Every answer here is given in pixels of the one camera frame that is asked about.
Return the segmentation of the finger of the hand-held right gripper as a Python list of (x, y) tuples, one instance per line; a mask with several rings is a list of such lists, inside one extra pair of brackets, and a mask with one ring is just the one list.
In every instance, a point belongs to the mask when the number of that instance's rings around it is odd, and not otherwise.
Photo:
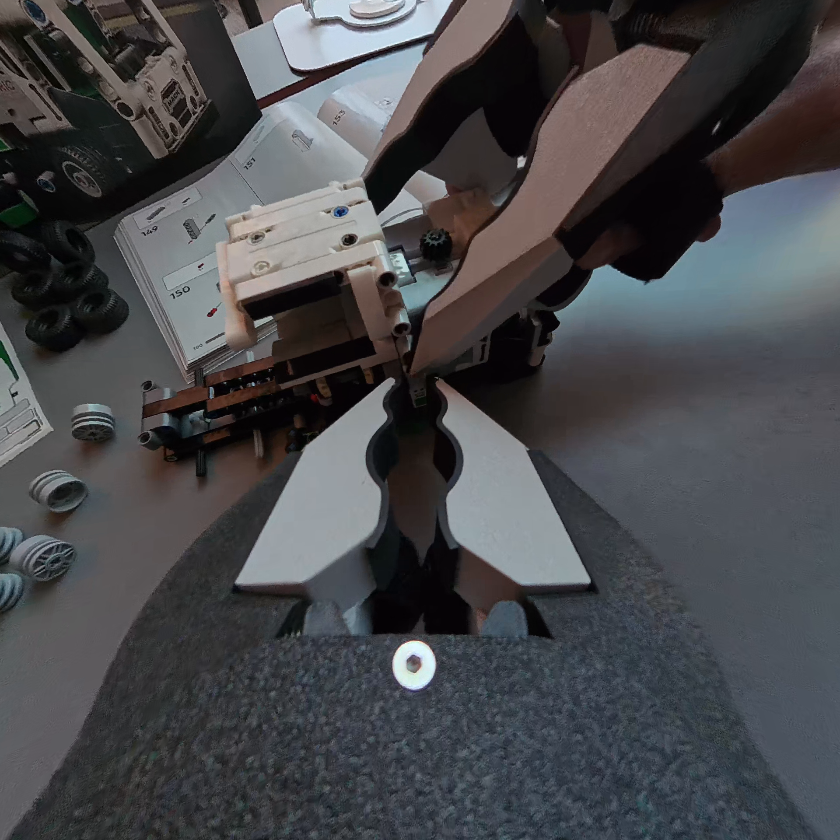
[(525, 174), (468, 243), (425, 310), (411, 375), (460, 355), (572, 266), (557, 232), (578, 224), (667, 151), (693, 124), (678, 102), (690, 53), (635, 46), (572, 81), (542, 117)]
[(363, 173), (377, 211), (415, 174), (493, 195), (508, 185), (572, 68), (558, 2), (453, 2)]

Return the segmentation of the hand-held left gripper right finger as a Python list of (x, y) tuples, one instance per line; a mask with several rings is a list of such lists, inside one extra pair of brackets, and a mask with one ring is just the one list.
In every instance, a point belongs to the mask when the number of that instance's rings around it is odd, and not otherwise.
[(535, 595), (592, 592), (534, 454), (436, 380), (434, 466), (445, 479), (423, 562), (431, 635), (547, 636)]

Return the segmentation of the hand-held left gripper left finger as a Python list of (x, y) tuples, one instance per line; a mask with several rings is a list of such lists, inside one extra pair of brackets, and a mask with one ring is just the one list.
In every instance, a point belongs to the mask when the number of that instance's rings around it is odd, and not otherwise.
[(396, 392), (385, 379), (300, 452), (235, 592), (326, 602), (351, 635), (373, 634), (371, 597), (393, 582), (402, 542), (387, 485)]

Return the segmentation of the lego instruction booklet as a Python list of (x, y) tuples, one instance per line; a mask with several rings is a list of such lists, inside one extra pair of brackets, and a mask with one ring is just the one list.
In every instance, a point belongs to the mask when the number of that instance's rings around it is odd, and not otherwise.
[[(359, 180), (393, 111), (381, 93), (349, 86), (313, 113), (294, 101), (269, 107), (239, 146), (189, 186), (125, 216), (114, 239), (189, 382), (236, 353), (224, 337), (216, 246), (229, 217), (328, 186)], [(444, 182), (419, 172), (376, 216), (384, 228), (446, 195)], [(277, 331), (257, 322), (257, 342)]]

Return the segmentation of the white lego truck model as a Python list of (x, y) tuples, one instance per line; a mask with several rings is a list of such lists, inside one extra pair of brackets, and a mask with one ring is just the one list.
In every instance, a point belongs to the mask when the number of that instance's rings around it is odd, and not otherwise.
[(397, 410), (419, 413), (426, 382), (409, 373), (425, 309), (496, 210), (477, 188), (383, 227), (355, 180), (229, 217), (215, 252), (224, 337), (249, 350), (269, 319), (271, 355), (197, 372), (179, 392), (144, 383), (140, 445), (194, 458), (204, 477), (211, 449), (251, 436), (260, 458), (276, 428), (288, 428), (288, 453), (304, 449), (387, 379), (403, 388)]

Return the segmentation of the lego set box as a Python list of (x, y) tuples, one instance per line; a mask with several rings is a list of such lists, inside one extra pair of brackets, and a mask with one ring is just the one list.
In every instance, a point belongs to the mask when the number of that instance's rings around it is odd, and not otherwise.
[(260, 116), (217, 2), (1, 2), (1, 182), (39, 221), (111, 217)]

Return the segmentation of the green lego assembly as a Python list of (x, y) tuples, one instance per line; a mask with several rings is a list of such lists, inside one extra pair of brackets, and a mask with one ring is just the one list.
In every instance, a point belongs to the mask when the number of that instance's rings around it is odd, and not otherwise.
[(17, 189), (1, 182), (1, 229), (21, 230), (38, 221), (37, 208)]

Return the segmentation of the person's right hand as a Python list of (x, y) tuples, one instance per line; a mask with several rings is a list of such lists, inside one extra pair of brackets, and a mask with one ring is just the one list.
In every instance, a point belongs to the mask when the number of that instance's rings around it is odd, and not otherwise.
[(839, 166), (838, 28), (824, 28), (791, 84), (703, 161), (721, 198)]

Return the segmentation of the white stand base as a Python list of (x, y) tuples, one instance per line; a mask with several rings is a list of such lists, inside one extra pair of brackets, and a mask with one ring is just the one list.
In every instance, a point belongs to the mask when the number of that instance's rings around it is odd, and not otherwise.
[(289, 67), (301, 74), (430, 36), (449, 1), (302, 1), (272, 20)]

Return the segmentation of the group of grey wheel rims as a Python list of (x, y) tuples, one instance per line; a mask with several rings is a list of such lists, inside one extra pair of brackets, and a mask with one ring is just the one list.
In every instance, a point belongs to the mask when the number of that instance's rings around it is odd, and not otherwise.
[[(113, 438), (116, 420), (109, 406), (83, 403), (73, 409), (71, 436), (87, 444)], [(63, 469), (48, 470), (29, 485), (30, 498), (49, 513), (72, 513), (88, 497), (88, 486)], [(48, 534), (25, 537), (19, 528), (1, 528), (1, 613), (12, 610), (30, 584), (50, 583), (63, 576), (75, 563), (76, 547)]]

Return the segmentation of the green and white sticker sheet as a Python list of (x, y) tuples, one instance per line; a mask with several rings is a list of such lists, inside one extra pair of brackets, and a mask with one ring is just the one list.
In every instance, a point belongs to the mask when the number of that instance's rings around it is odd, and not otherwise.
[(52, 433), (45, 412), (18, 358), (5, 327), (1, 327), (1, 466)]

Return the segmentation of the pile of black rubber tyres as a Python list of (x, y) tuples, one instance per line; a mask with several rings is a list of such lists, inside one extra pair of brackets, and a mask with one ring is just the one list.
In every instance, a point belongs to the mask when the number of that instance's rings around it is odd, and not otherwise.
[(130, 316), (89, 237), (72, 223), (2, 224), (1, 260), (11, 298), (28, 315), (25, 335), (42, 350), (70, 350), (89, 334), (117, 331)]

